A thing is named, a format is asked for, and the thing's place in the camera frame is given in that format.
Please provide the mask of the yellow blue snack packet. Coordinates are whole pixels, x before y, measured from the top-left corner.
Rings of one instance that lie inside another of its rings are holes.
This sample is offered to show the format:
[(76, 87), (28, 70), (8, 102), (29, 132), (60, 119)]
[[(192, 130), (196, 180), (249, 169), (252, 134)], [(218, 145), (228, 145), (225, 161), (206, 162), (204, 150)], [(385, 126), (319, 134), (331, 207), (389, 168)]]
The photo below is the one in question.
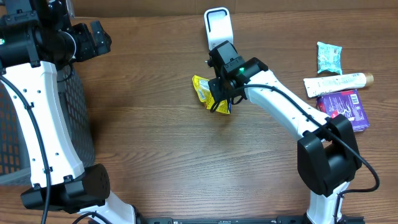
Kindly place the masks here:
[[(199, 77), (198, 75), (194, 75), (192, 78), (193, 87), (198, 95), (198, 98), (202, 103), (204, 103), (206, 109), (208, 110), (210, 110), (215, 103), (215, 100), (210, 92), (210, 87), (208, 84), (209, 81), (209, 79)], [(216, 112), (230, 114), (230, 107), (231, 104), (224, 100), (220, 102)]]

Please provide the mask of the white tube with gold cap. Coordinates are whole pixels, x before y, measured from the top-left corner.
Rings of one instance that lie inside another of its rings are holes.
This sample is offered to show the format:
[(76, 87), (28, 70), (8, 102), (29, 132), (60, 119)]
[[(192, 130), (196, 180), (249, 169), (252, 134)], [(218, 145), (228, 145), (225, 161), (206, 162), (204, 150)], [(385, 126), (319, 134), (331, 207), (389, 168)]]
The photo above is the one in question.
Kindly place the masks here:
[(303, 83), (309, 98), (342, 90), (365, 88), (373, 85), (371, 73), (351, 73), (320, 78), (304, 78)]

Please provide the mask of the teal wet wipes pack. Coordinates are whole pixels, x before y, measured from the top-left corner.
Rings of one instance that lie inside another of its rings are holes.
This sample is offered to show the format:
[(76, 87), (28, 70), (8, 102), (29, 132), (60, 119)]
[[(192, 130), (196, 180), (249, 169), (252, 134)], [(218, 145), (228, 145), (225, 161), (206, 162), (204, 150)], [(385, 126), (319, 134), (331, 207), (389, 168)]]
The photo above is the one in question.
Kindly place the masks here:
[(331, 72), (342, 75), (341, 52), (343, 48), (323, 42), (317, 42), (317, 47), (317, 73)]

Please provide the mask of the purple Carefree pad pack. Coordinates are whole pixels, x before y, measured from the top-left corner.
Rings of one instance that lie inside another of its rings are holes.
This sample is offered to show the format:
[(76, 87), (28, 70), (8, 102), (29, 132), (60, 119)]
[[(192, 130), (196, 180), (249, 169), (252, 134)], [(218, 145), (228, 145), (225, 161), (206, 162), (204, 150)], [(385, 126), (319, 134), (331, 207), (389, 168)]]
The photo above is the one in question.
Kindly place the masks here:
[(368, 129), (370, 123), (357, 90), (329, 93), (317, 98), (317, 108), (331, 118), (344, 115), (352, 124), (354, 132)]

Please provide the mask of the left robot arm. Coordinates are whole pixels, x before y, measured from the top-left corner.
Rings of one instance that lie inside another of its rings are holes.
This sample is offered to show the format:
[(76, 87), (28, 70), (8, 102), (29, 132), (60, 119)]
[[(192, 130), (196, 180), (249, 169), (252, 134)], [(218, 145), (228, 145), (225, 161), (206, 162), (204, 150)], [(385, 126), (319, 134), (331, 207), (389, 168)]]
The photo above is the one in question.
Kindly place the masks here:
[(25, 208), (77, 214), (97, 223), (137, 223), (134, 207), (111, 191), (102, 164), (85, 167), (70, 139), (58, 95), (58, 73), (108, 53), (99, 21), (72, 25), (70, 1), (2, 1), (1, 82), (27, 144), (31, 188)]

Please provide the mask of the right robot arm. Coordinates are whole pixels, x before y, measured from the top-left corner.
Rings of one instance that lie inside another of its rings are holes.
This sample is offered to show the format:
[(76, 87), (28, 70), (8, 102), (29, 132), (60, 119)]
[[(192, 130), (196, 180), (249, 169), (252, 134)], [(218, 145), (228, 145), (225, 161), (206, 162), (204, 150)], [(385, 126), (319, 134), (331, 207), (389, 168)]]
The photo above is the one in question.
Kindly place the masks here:
[(208, 65), (216, 77), (209, 81), (218, 106), (234, 98), (265, 109), (297, 142), (298, 173), (310, 189), (305, 223), (343, 223), (342, 192), (362, 166), (353, 127), (343, 115), (330, 117), (313, 108), (277, 79), (258, 58), (245, 60), (224, 41), (210, 47)]

